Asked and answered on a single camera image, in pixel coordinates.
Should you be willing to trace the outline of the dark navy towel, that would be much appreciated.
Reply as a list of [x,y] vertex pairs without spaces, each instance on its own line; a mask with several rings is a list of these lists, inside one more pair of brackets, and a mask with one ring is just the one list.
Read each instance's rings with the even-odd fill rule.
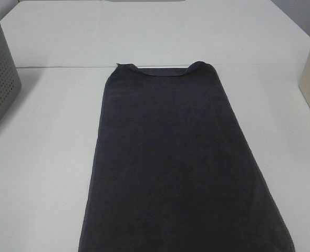
[[110,75],[78,249],[294,251],[212,65]]

